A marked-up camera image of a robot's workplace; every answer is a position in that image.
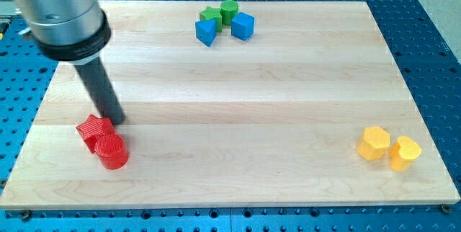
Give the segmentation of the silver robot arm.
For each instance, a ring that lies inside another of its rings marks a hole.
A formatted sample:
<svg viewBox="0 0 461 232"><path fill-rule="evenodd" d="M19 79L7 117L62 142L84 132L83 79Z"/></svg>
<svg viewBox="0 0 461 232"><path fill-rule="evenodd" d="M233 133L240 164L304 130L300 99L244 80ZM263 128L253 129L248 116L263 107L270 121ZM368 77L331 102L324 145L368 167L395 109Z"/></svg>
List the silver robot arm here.
<svg viewBox="0 0 461 232"><path fill-rule="evenodd" d="M13 0L43 55L82 65L108 43L111 29L97 0Z"/></svg>

